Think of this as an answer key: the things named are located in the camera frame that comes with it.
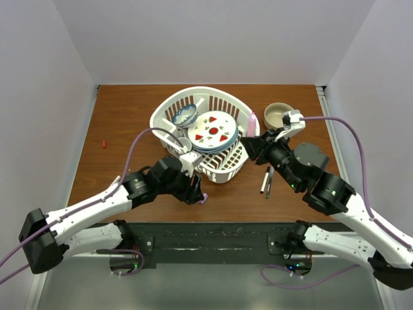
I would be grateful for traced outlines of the purple highlighter cap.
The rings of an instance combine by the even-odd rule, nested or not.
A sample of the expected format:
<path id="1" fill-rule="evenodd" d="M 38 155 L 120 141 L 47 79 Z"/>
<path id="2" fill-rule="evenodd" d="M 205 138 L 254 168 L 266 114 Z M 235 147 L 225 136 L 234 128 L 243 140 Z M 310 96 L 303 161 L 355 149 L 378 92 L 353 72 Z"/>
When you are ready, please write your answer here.
<path id="1" fill-rule="evenodd" d="M 206 202 L 206 200 L 208 199 L 208 194 L 207 193 L 203 193 L 203 199 L 198 201 L 199 204 L 204 204 Z"/>

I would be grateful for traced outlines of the white pen with black tip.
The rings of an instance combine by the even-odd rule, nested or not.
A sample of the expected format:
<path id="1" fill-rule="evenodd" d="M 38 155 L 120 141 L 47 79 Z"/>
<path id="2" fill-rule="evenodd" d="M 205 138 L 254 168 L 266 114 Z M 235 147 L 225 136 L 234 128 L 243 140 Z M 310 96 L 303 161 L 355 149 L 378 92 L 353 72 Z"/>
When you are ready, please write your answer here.
<path id="1" fill-rule="evenodd" d="M 260 188 L 260 193 L 261 194 L 263 194 L 264 191 L 265 191 L 265 188 L 267 186 L 267 182 L 268 182 L 268 179 L 269 179 L 269 175 L 270 175 L 270 167 L 267 167 L 267 169 L 265 171 L 264 178 L 263 178 L 263 182 L 262 182 L 261 188 Z"/>

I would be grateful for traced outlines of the pink highlighter pen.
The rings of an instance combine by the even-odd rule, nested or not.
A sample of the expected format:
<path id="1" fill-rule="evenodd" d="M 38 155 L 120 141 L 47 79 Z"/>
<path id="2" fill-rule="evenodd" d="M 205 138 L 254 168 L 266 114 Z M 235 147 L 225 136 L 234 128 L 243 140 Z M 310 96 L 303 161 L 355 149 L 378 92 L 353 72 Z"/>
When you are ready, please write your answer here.
<path id="1" fill-rule="evenodd" d="M 251 112 L 251 114 L 248 117 L 248 130 L 247 130 L 247 137 L 251 138 L 256 135 L 256 115 L 254 112 Z"/>

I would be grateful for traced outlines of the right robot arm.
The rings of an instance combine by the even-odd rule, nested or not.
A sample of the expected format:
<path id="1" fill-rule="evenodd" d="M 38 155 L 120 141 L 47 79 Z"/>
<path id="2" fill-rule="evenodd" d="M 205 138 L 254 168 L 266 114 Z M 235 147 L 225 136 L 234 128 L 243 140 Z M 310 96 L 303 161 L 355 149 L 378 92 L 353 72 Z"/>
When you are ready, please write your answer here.
<path id="1" fill-rule="evenodd" d="M 412 288 L 412 251 L 403 245 L 400 231 L 390 236 L 370 218 L 360 194 L 344 179 L 327 172 L 329 158 L 312 143 L 295 149 L 289 140 L 277 139 L 270 130 L 262 136 L 241 138 L 248 157 L 256 165 L 271 164 L 274 170 L 312 209 L 346 225 L 360 236 L 351 239 L 298 220 L 279 243 L 286 251 L 322 252 L 344 258 L 372 271 L 376 280 L 404 291 Z"/>

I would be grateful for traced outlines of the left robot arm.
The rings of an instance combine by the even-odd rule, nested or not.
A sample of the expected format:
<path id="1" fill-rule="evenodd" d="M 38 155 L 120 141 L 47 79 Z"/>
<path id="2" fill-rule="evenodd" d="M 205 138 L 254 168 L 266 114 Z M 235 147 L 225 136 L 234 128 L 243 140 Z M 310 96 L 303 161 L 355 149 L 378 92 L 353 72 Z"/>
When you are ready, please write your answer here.
<path id="1" fill-rule="evenodd" d="M 127 224 L 94 224 L 168 194 L 188 205 L 203 200 L 201 175 L 183 157 L 166 156 L 153 166 L 131 172 L 105 191 L 70 207 L 26 215 L 19 241 L 33 274 L 59 265 L 64 258 L 95 250 L 129 252 L 134 237 Z"/>

